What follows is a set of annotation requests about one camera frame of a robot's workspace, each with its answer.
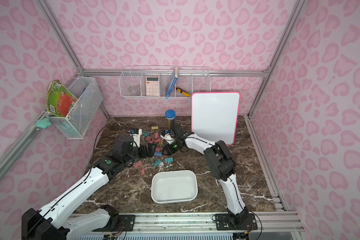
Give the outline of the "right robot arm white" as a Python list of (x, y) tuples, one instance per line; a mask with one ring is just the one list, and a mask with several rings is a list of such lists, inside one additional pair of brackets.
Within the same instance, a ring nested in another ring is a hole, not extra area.
[(227, 212), (231, 222), (242, 225), (249, 217), (249, 211), (240, 196), (236, 175), (236, 160), (224, 141), (208, 141), (193, 132), (185, 133), (166, 144), (163, 154), (171, 156), (187, 147), (204, 155), (212, 176), (222, 185), (226, 200)]

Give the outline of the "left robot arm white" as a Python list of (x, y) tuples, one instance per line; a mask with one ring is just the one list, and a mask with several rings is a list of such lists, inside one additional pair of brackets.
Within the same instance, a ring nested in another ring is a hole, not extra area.
[(152, 157), (157, 145), (140, 146), (129, 135), (116, 140), (114, 148), (97, 159), (90, 170), (73, 186), (38, 210), (22, 215), (23, 240), (73, 240), (86, 233), (124, 233), (133, 228), (133, 217), (123, 220), (119, 211), (103, 205), (96, 211), (70, 220), (71, 214), (98, 189), (114, 179), (137, 158)]

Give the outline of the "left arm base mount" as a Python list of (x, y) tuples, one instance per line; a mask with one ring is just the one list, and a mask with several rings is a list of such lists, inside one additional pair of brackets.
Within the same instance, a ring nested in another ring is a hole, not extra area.
[(136, 215), (118, 215), (117, 217), (111, 217), (105, 227), (93, 230), (93, 232), (118, 233), (121, 230), (132, 232), (135, 225), (135, 219)]

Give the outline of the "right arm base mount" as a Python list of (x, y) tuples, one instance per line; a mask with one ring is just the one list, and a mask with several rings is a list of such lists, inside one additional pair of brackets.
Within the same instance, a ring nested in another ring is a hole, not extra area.
[(218, 231), (253, 231), (258, 229), (254, 214), (247, 214), (244, 218), (236, 219), (230, 214), (215, 214), (212, 220)]

